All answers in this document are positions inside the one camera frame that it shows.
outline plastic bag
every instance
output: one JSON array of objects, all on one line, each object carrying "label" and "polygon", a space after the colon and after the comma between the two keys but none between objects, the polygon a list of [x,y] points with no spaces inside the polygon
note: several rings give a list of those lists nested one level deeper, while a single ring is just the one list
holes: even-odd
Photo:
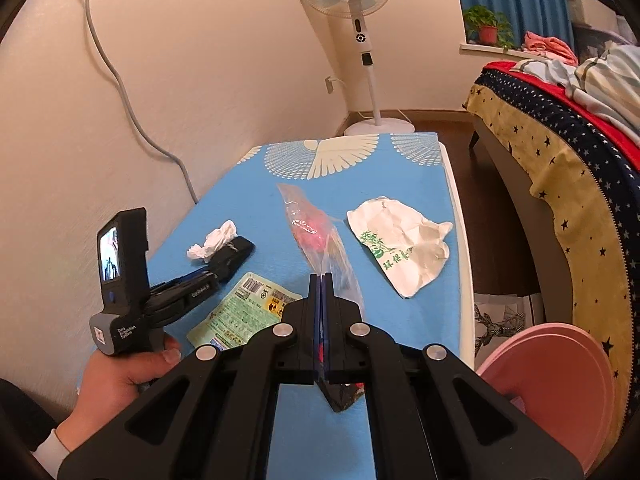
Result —
[{"label": "plastic bag", "polygon": [[364,301],[338,229],[324,211],[319,210],[305,193],[291,184],[278,184],[285,205],[291,233],[318,276],[330,272],[334,280],[334,294],[353,301],[360,308],[364,320]]}]

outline blue tablecloth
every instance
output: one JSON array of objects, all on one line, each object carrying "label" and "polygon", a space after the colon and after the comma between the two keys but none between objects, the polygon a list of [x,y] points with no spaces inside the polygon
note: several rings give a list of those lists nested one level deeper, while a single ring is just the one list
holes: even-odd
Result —
[{"label": "blue tablecloth", "polygon": [[[300,186],[316,207],[340,219],[338,232],[357,276],[366,321],[396,342],[422,348],[460,346],[460,274],[456,232],[447,235],[450,257],[440,276],[404,300],[369,249],[346,224],[348,210],[378,196],[395,198],[434,222],[455,224],[436,134],[373,135],[285,142],[254,148],[229,171],[167,238],[148,264],[151,283],[193,270],[186,250],[232,219],[238,234],[256,245],[251,258],[220,293],[167,332],[184,352],[187,332],[201,322],[245,272],[255,272],[306,296],[310,269],[287,225],[276,184]],[[268,466],[271,480],[375,478],[364,399],[332,412],[316,386],[280,388]]]}]

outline pink cloth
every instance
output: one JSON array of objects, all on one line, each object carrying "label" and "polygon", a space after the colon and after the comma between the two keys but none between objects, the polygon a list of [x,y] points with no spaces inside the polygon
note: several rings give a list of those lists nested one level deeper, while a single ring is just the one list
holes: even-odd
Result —
[{"label": "pink cloth", "polygon": [[558,38],[543,38],[527,31],[524,35],[524,52],[548,57],[549,59],[559,59],[567,65],[578,66],[578,58],[575,57],[574,51]]}]

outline wooden floor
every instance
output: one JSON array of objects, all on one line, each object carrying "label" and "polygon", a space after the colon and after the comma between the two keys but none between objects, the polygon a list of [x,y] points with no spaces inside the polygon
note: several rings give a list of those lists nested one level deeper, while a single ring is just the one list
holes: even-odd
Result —
[{"label": "wooden floor", "polygon": [[437,132],[447,147],[465,216],[475,292],[519,296],[539,292],[529,245],[500,174],[482,141],[468,149],[473,125],[414,123],[418,132]]}]

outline striped blanket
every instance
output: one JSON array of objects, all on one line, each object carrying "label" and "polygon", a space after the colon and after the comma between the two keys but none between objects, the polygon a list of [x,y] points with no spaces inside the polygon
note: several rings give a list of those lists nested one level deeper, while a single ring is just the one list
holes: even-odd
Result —
[{"label": "striped blanket", "polygon": [[558,60],[523,60],[512,71],[563,86],[569,99],[640,146],[640,47],[616,46],[577,68]]}]

